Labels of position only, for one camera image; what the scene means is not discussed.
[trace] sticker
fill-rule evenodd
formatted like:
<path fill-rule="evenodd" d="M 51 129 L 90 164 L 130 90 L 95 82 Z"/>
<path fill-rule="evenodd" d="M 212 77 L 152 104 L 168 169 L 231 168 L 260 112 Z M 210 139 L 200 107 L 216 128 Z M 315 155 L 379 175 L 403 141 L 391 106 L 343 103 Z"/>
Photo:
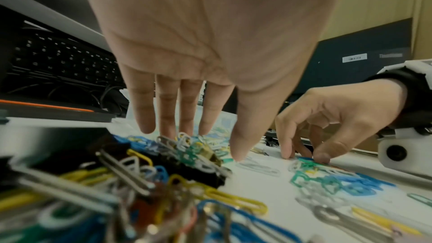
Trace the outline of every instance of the sticker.
<path fill-rule="evenodd" d="M 351 55 L 351 56 L 345 56 L 342 57 L 342 63 L 348 63 L 353 61 L 360 61 L 360 60 L 366 60 L 368 58 L 367 53 L 363 54 L 357 54 L 357 55 Z"/>

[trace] orange strip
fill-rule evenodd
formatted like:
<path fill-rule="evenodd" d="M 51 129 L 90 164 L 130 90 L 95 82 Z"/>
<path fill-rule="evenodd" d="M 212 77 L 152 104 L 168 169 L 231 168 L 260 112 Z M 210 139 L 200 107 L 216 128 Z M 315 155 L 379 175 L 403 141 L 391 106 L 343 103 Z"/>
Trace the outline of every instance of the orange strip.
<path fill-rule="evenodd" d="M 19 105 L 37 106 L 43 108 L 56 108 L 56 109 L 66 109 L 66 110 L 75 110 L 75 111 L 84 111 L 84 112 L 94 112 L 93 110 L 83 109 L 83 108 L 68 108 L 68 107 L 60 107 L 60 106 L 49 105 L 49 104 L 26 103 L 26 102 L 8 101 L 8 100 L 1 100 L 1 99 L 0 99 L 0 103 L 5 103 L 5 104 L 11 103 L 11 104 L 19 104 Z"/>

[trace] white table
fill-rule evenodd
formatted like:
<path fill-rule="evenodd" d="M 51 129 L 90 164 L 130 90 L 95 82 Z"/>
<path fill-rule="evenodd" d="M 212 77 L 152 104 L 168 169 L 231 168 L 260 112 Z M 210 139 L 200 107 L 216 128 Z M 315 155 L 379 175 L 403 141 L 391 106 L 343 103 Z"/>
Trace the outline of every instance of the white table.
<path fill-rule="evenodd" d="M 45 119 L 11 118 L 8 126 L 55 126 L 55 127 L 106 127 L 111 133 L 128 136 L 143 135 L 139 130 L 124 119 L 114 119 L 111 123 L 60 121 Z M 242 197 L 252 198 L 264 202 L 269 212 L 263 218 L 295 232 L 303 240 L 309 239 L 313 234 L 320 234 L 326 242 L 359 242 L 341 230 L 323 224 L 312 213 L 295 201 L 297 189 L 289 183 L 293 173 L 288 171 L 290 160 L 283 160 L 276 148 L 261 146 L 271 157 L 254 154 L 253 157 L 263 165 L 277 168 L 280 177 L 268 176 L 249 170 L 238 168 L 235 162 L 226 164 L 234 175 L 227 180 L 220 190 Z M 399 189 L 407 193 L 416 193 L 432 198 L 432 181 L 412 175 L 390 170 L 382 166 L 377 158 L 349 153 L 332 160 L 332 164 L 348 170 L 360 172 L 378 179 L 397 184 Z M 365 197 L 363 202 L 372 201 Z M 428 207 L 406 196 L 395 194 L 386 198 L 383 207 L 389 208 L 398 214 L 416 221 L 431 223 L 432 207 Z"/>

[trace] black keyboard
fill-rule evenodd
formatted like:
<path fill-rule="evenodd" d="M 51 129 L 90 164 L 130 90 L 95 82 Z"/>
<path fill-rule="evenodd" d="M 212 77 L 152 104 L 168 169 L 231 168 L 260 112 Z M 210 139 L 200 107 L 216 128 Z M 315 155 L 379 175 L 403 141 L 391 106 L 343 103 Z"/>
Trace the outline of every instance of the black keyboard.
<path fill-rule="evenodd" d="M 15 69 L 101 86 L 126 86 L 114 55 L 49 31 L 26 30 L 14 48 Z"/>

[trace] wooden panel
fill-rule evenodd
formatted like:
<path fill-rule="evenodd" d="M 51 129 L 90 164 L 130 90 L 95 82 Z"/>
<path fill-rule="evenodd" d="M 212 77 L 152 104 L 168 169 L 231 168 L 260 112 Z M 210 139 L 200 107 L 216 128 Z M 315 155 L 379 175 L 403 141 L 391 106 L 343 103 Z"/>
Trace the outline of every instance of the wooden panel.
<path fill-rule="evenodd" d="M 415 0 L 339 0 L 321 39 L 410 18 L 414 3 Z"/>
<path fill-rule="evenodd" d="M 432 58 L 432 0 L 423 0 L 418 17 L 414 59 Z"/>

